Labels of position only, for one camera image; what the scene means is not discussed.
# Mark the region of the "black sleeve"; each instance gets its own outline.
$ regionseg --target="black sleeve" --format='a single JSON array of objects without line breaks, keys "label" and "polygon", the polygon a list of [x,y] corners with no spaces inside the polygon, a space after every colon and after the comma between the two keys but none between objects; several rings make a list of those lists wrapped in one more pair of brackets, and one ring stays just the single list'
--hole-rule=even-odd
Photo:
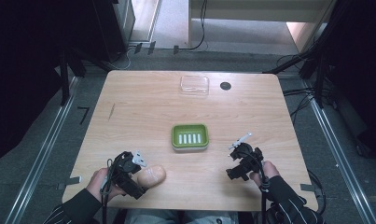
[{"label": "black sleeve", "polygon": [[88,223],[100,208],[101,203],[83,189],[68,202],[56,206],[44,224]]},{"label": "black sleeve", "polygon": [[290,188],[279,175],[270,179],[269,192],[265,194],[273,202],[267,211],[270,223],[326,223],[318,213],[304,206],[306,200]]}]

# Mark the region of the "person's arm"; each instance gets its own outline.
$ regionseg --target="person's arm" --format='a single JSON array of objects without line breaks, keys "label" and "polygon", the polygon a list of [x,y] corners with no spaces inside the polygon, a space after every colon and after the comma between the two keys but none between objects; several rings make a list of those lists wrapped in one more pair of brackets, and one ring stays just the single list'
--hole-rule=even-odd
[{"label": "person's arm", "polygon": [[[326,223],[319,214],[304,206],[306,200],[284,181],[271,162],[264,162],[263,171],[270,179],[269,192],[265,193],[267,199],[273,202],[272,207],[267,211],[270,223]],[[258,174],[251,173],[250,178],[261,187]]]},{"label": "person's arm", "polygon": [[[44,224],[88,223],[101,208],[100,188],[106,175],[106,168],[94,172],[89,185],[68,202],[56,206]],[[124,193],[122,189],[112,186],[108,200]]]}]

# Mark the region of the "robotic hand device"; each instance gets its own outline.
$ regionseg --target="robotic hand device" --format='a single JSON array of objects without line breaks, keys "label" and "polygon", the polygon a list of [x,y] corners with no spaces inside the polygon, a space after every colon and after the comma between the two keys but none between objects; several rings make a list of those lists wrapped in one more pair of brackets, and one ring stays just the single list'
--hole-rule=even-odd
[{"label": "robotic hand device", "polygon": [[139,199],[145,194],[147,188],[140,187],[135,183],[132,180],[132,175],[140,171],[141,166],[146,167],[146,163],[139,151],[135,152],[134,155],[131,152],[124,151],[115,158],[109,168],[111,181],[130,196]]},{"label": "robotic hand device", "polygon": [[241,159],[240,164],[232,169],[227,169],[226,173],[230,179],[241,177],[244,181],[247,181],[249,177],[247,173],[253,171],[259,173],[261,162],[263,161],[263,155],[258,147],[255,150],[244,141],[251,136],[251,133],[243,136],[229,147],[229,149],[234,150],[230,153],[233,160]]}]

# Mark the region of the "human hand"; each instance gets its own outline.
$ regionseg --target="human hand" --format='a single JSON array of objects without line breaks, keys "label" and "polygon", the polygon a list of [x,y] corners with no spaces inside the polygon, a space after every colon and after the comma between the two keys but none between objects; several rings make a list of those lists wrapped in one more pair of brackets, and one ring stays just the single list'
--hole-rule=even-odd
[{"label": "human hand", "polygon": [[[89,182],[89,185],[86,187],[86,190],[89,191],[92,196],[94,196],[98,202],[101,202],[101,193],[100,189],[103,186],[104,180],[108,174],[108,169],[107,168],[102,168],[96,172],[91,177],[91,180]],[[123,189],[117,187],[112,183],[111,185],[111,191],[108,196],[108,201],[111,201],[112,198],[114,198],[117,195],[120,194],[126,194]]]},{"label": "human hand", "polygon": [[[277,170],[277,167],[275,167],[270,161],[264,161],[263,163],[264,163],[263,164],[264,175],[267,176],[269,179],[271,179],[272,177],[276,175],[280,175],[280,173]],[[260,180],[260,176],[258,173],[252,172],[251,174],[249,174],[249,178],[254,180],[255,183],[258,185],[258,187],[260,187],[261,180]]]}]

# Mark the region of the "green container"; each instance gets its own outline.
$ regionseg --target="green container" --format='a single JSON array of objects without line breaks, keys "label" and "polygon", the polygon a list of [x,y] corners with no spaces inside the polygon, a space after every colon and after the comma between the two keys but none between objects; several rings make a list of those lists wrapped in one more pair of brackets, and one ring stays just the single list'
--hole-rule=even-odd
[{"label": "green container", "polygon": [[172,130],[174,150],[204,150],[208,147],[208,131],[204,124],[180,124]]}]

